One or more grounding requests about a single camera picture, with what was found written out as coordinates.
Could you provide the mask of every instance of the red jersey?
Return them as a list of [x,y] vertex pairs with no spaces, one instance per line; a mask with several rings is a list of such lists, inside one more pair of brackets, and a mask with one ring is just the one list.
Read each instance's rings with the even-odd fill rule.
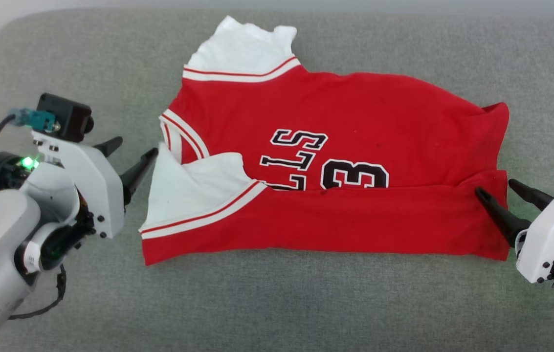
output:
[[[181,90],[160,120],[165,145],[181,163],[237,152],[245,176],[272,189],[296,192],[262,192],[245,209],[252,207],[246,210],[263,214],[263,219],[249,221],[246,227],[232,214],[219,221],[220,227],[189,230],[191,236],[165,235],[172,227],[152,230],[147,224],[143,235],[147,231],[161,235],[157,238],[170,236],[157,243],[174,242],[158,250],[171,255],[181,248],[192,252],[285,247],[473,253],[505,259],[505,240],[467,187],[482,186],[505,203],[507,178],[496,170],[496,159],[509,119],[507,106],[481,108],[407,76],[309,72],[290,49],[295,33],[294,27],[267,32],[225,18],[192,55],[183,70]],[[176,182],[177,175],[162,177],[169,181],[161,184],[159,194],[165,193],[166,184]],[[170,206],[173,199],[187,200],[176,195],[159,205],[150,203],[149,211]],[[166,217],[178,218],[170,211],[159,220],[162,226]],[[283,213],[290,211],[298,215]],[[305,229],[304,233],[291,237],[274,232],[269,243],[257,242],[257,234],[281,228],[271,223],[275,216],[290,217],[288,227]],[[431,223],[417,221],[420,216]],[[338,225],[342,219],[357,219],[355,227]],[[382,234],[379,226],[386,229]],[[229,234],[232,230],[245,234]],[[190,240],[187,245],[177,242],[210,236],[213,245],[200,248]],[[247,242],[227,242],[232,236]],[[414,246],[418,236],[421,242]]]

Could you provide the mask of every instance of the gray table surface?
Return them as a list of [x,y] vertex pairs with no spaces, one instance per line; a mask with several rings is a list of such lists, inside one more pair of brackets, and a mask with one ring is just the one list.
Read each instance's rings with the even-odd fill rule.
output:
[[[86,142],[117,134],[129,167],[161,139],[157,116],[181,65],[226,15],[298,27],[307,69],[409,74],[474,103],[509,104],[499,165],[554,194],[554,18],[196,10],[38,14],[0,33],[0,119],[48,91],[91,105]],[[0,150],[32,154],[24,129]],[[66,261],[65,300],[10,321],[0,351],[554,351],[554,290],[472,256],[251,250],[145,267],[137,228],[147,182],[122,236],[91,239]],[[510,196],[516,213],[536,211]],[[55,297],[53,278],[20,311]]]

